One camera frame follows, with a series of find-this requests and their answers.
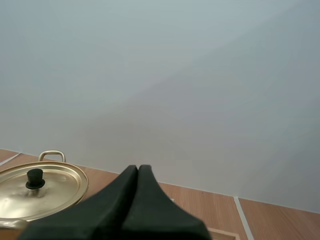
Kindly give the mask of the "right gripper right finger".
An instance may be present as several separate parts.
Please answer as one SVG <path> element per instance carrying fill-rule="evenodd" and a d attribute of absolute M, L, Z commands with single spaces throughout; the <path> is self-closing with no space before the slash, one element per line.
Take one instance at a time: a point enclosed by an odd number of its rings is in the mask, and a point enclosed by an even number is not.
<path fill-rule="evenodd" d="M 205 224 L 161 189 L 150 165 L 138 169 L 135 195 L 121 226 L 122 240 L 209 240 Z"/>

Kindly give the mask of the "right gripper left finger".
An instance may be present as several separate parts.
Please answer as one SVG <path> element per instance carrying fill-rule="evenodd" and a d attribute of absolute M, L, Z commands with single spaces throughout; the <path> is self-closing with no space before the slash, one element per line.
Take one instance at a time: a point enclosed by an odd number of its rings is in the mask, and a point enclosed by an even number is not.
<path fill-rule="evenodd" d="M 81 203 L 32 221 L 21 240 L 114 240 L 135 195 L 138 170 L 128 166 Z"/>

